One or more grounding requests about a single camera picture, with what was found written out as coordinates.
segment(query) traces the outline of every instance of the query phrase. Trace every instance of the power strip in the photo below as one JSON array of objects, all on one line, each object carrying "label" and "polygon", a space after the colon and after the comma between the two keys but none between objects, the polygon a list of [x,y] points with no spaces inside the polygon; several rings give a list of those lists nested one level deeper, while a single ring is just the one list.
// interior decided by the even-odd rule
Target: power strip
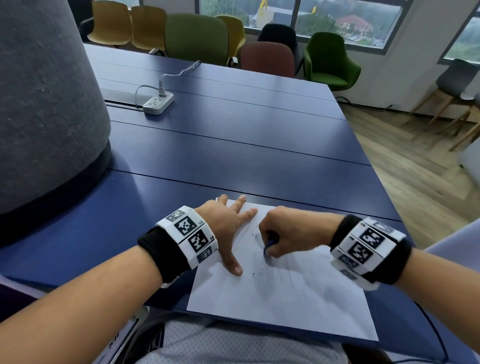
[{"label": "power strip", "polygon": [[173,93],[165,92],[165,96],[155,95],[143,105],[145,114],[160,115],[173,102]]}]

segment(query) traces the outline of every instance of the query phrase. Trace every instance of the red chair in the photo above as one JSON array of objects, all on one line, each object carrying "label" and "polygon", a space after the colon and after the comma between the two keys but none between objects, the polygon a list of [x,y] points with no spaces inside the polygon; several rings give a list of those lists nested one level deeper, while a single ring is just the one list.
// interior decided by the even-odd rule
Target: red chair
[{"label": "red chair", "polygon": [[243,45],[239,66],[242,70],[295,77],[292,51],[281,43],[254,42]]}]

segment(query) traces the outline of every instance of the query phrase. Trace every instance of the table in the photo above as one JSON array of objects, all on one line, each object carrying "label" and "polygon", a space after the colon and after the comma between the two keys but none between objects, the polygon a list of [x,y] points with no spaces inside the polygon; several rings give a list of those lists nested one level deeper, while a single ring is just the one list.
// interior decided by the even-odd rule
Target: table
[{"label": "table", "polygon": [[[85,46],[99,84],[131,92],[191,63]],[[108,107],[113,160],[77,206],[0,250],[0,273],[57,287],[135,245],[178,206],[222,193],[249,202],[355,213],[408,233],[325,85],[202,64],[165,81],[175,102],[160,116]],[[185,311],[195,271],[157,292],[153,306]],[[366,293],[379,341],[267,326],[442,360],[425,317],[402,292]],[[475,363],[469,348],[433,318],[451,363]]]}]

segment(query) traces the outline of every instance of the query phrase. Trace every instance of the wooden floor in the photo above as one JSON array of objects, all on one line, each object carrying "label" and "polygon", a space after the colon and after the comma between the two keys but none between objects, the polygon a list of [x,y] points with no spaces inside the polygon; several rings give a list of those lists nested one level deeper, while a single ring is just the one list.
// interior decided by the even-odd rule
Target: wooden floor
[{"label": "wooden floor", "polygon": [[[419,248],[426,248],[480,217],[480,191],[448,149],[453,132],[438,136],[429,118],[341,105],[345,116]],[[465,126],[460,136],[470,125]]]}]

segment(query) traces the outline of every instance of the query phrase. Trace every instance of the green armchair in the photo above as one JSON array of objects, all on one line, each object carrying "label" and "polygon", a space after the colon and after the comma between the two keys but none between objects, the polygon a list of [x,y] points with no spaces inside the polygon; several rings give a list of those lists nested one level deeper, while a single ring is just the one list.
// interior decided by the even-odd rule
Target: green armchair
[{"label": "green armchair", "polygon": [[361,67],[348,57],[342,36],[335,33],[313,34],[304,59],[305,79],[327,84],[332,91],[351,88],[360,76]]}]

